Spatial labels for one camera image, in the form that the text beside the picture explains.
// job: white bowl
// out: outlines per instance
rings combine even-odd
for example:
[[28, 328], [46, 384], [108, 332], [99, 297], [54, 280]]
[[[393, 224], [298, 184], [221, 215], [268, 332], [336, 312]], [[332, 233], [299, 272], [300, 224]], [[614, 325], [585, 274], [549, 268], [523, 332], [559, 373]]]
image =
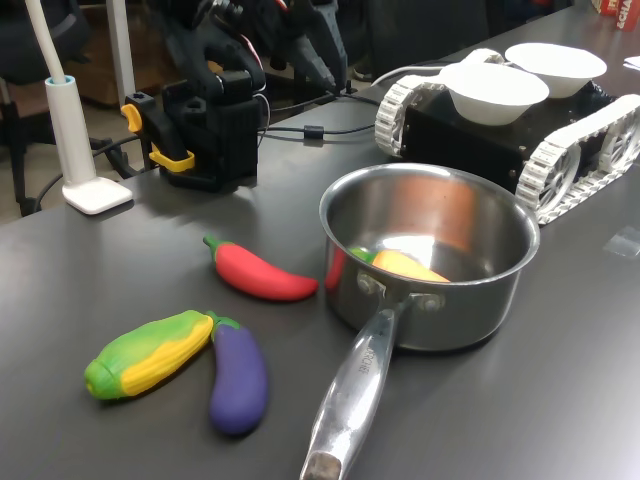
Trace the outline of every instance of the white bowl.
[[570, 97], [607, 71], [593, 53], [552, 43], [521, 43], [507, 50], [505, 58], [544, 80], [551, 98]]
[[495, 63], [457, 63], [441, 75], [458, 113], [482, 125], [512, 123], [549, 95], [535, 75]]

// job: yellow clamp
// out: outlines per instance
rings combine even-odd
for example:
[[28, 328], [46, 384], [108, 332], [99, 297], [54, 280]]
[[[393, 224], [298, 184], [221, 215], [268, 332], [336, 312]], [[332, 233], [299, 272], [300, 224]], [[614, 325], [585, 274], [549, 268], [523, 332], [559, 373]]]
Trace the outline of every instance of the yellow clamp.
[[153, 148], [153, 152], [149, 154], [149, 158], [173, 173], [184, 172], [185, 170], [193, 168], [196, 164], [196, 157], [189, 150], [187, 150], [188, 156], [184, 160], [171, 160], [160, 153], [153, 143], [151, 147]]
[[120, 111], [125, 117], [127, 117], [127, 120], [129, 121], [129, 131], [131, 133], [138, 133], [142, 130], [142, 117], [135, 106], [127, 103], [120, 108]]

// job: purple eggplant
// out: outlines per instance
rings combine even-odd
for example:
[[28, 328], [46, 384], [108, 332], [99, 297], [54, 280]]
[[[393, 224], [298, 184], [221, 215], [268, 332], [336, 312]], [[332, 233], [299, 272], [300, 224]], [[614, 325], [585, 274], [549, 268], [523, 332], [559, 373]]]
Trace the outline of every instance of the purple eggplant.
[[249, 330], [230, 318], [208, 315], [215, 319], [211, 339], [216, 352], [209, 417], [221, 432], [242, 435], [260, 423], [267, 408], [267, 367]]

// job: saucepan rim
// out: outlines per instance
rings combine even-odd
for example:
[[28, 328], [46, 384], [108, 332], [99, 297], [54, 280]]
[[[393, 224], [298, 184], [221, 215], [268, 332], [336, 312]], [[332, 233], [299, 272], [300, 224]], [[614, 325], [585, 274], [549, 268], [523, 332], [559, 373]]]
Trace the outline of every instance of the saucepan rim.
[[[418, 280], [410, 277], [404, 277], [402, 275], [397, 275], [395, 273], [388, 272], [386, 270], [383, 270], [381, 268], [378, 268], [376, 266], [373, 266], [365, 262], [364, 260], [359, 258], [357, 255], [354, 255], [353, 253], [351, 253], [348, 248], [346, 248], [341, 242], [338, 241], [338, 239], [333, 234], [331, 227], [329, 226], [329, 220], [327, 218], [328, 217], [327, 214], [329, 210], [329, 205], [331, 205], [333, 199], [335, 198], [335, 196], [339, 191], [346, 188], [348, 185], [353, 184], [361, 177], [364, 177], [372, 172], [383, 171], [383, 170], [392, 170], [392, 171], [407, 172], [407, 173], [422, 172], [422, 173], [428, 173], [428, 174], [431, 174], [431, 176], [440, 177], [440, 178], [448, 178], [454, 175], [458, 178], [462, 178], [464, 180], [470, 181], [471, 183], [483, 185], [489, 188], [490, 190], [494, 191], [496, 194], [501, 195], [505, 199], [512, 201], [514, 204], [516, 213], [523, 218], [525, 222], [525, 228], [530, 232], [530, 239], [529, 239], [529, 246], [528, 246], [527, 253], [520, 259], [520, 261], [516, 265], [497, 275], [493, 275], [491, 277], [482, 278], [478, 280], [470, 280], [465, 282], [448, 282], [448, 283], [429, 282], [426, 280]], [[389, 163], [385, 165], [376, 165], [373, 167], [361, 168], [359, 170], [355, 170], [351, 173], [348, 173], [347, 175], [344, 175], [343, 177], [333, 182], [331, 186], [327, 188], [327, 190], [322, 195], [322, 198], [320, 199], [319, 210], [320, 210], [320, 221], [322, 223], [322, 227], [324, 228], [324, 231], [327, 234], [327, 236], [331, 239], [331, 241], [333, 241], [333, 243], [335, 243], [344, 253], [349, 255], [353, 260], [358, 262], [363, 267], [371, 268], [384, 275], [388, 275], [391, 278], [416, 282], [418, 284], [433, 285], [433, 286], [437, 285], [439, 287], [449, 287], [449, 286], [457, 286], [457, 285], [481, 285], [485, 283], [492, 283], [502, 278], [513, 275], [514, 273], [521, 270], [535, 256], [540, 246], [540, 228], [538, 227], [538, 222], [536, 221], [536, 217], [530, 210], [528, 210], [526, 207], [524, 207], [520, 203], [520, 201], [515, 197], [515, 195], [513, 195], [508, 190], [502, 188], [501, 186], [485, 178], [479, 177], [472, 173], [463, 172], [462, 170], [456, 170], [455, 168], [440, 167], [436, 165], [428, 165], [428, 164], [422, 164], [422, 163]]]

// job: white paper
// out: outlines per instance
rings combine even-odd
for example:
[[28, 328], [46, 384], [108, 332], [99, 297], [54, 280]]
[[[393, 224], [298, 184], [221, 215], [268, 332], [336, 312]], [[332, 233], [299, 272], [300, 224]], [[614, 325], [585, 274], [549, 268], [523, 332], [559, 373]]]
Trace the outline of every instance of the white paper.
[[626, 63], [630, 63], [631, 65], [634, 65], [634, 66], [640, 68], [640, 56], [625, 58], [624, 61]]

